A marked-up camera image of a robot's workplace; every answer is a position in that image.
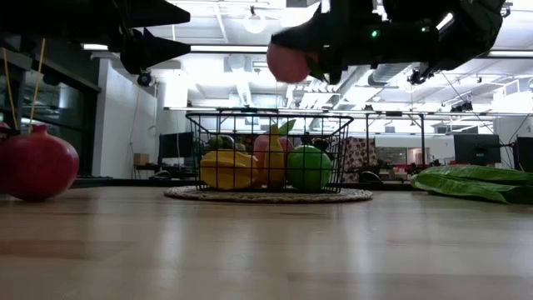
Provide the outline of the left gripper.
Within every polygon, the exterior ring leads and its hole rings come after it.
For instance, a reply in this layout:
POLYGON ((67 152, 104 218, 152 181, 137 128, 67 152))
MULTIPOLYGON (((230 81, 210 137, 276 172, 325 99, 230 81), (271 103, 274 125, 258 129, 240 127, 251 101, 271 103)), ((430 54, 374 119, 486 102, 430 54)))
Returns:
POLYGON ((134 75, 188 54, 191 46, 156 37, 147 27, 188 23, 191 14, 166 0, 106 0, 109 21, 107 46, 120 52, 125 69, 134 75), (130 28, 143 28, 143 31, 130 28))

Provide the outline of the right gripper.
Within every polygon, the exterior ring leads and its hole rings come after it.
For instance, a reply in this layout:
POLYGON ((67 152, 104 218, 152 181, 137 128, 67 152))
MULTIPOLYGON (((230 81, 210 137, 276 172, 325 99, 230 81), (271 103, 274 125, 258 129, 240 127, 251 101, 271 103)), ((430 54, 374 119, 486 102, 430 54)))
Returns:
POLYGON ((309 75, 337 85, 342 69, 355 65, 408 63, 414 60, 410 46, 416 41, 416 12, 400 1, 330 1, 295 27, 271 35, 270 44, 307 54, 309 75))

